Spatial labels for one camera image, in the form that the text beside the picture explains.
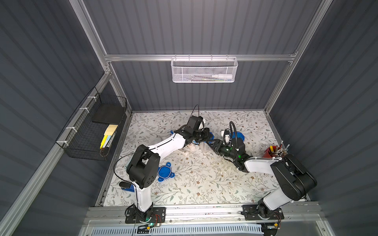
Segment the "blue-lid clear jar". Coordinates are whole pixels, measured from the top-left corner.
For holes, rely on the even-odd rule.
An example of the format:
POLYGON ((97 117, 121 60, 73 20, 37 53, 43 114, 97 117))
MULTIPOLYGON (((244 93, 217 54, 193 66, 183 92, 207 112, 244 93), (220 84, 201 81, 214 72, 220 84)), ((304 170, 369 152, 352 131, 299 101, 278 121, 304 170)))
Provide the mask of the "blue-lid clear jar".
POLYGON ((198 146, 199 149, 200 149, 203 153, 207 153, 207 152, 212 151, 212 149, 210 148, 210 146, 209 146, 206 142, 197 143, 197 142, 193 141, 193 144, 194 144, 195 146, 198 146))
POLYGON ((240 138, 243 142, 245 141, 245 136, 241 133, 241 132, 239 132, 239 131, 237 131, 236 133, 232 133, 231 135, 230 135, 230 138, 231 139, 234 139, 234 138, 240 138))

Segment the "blue jar lid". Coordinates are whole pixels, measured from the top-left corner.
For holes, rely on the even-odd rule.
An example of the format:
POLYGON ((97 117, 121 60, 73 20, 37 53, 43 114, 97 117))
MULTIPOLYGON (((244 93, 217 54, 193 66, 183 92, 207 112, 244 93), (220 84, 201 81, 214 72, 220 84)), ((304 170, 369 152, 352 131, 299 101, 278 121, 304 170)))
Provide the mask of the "blue jar lid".
POLYGON ((167 162, 165 165, 160 166, 158 168, 157 176, 158 176, 158 181, 163 182, 167 179, 174 178, 175 173, 172 171, 172 165, 170 162, 167 162))

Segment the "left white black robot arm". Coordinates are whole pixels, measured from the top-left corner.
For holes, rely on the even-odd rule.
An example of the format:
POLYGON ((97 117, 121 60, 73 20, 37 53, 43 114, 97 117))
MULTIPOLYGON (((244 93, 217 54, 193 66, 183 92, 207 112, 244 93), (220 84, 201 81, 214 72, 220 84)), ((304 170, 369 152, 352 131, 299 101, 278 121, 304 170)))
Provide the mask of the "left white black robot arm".
POLYGON ((127 166, 127 174, 136 192, 136 203, 134 205, 137 215, 142 221, 148 221, 152 215, 151 185, 158 175, 160 161, 192 142, 202 143, 213 138, 214 136, 209 128, 203 128, 192 133, 181 128, 157 144, 137 147, 127 166))

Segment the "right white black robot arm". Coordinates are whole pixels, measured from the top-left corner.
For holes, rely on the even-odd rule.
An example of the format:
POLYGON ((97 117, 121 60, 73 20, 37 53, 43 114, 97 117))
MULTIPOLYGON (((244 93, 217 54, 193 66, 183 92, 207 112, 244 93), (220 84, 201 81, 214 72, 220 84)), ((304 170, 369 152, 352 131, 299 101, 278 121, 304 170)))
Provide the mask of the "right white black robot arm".
POLYGON ((246 153, 243 140, 236 137, 228 143, 214 139, 207 144, 239 171, 269 174, 278 181, 279 186, 260 199, 253 211, 242 211, 245 216, 256 214, 262 220, 279 217, 282 206, 302 199, 317 186, 316 178, 292 154, 272 158, 253 157, 246 153))

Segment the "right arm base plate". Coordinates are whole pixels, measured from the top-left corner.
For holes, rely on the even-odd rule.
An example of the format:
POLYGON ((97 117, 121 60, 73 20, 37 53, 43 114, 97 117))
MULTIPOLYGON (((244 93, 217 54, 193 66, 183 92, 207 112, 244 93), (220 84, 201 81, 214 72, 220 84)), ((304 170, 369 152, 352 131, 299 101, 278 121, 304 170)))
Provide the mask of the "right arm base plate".
POLYGON ((246 220, 281 221, 284 219, 284 214, 281 208, 270 210, 265 205, 257 205, 257 204, 242 205, 241 215, 243 215, 246 220))

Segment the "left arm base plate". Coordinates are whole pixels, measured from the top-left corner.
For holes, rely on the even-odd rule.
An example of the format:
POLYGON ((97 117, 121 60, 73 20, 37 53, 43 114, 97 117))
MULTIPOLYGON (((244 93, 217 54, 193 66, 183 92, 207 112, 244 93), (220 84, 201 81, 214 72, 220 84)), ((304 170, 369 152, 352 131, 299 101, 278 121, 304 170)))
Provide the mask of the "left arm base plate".
POLYGON ((125 211, 125 223, 164 223, 165 207, 150 207, 146 212, 140 211, 136 205, 129 206, 125 211))

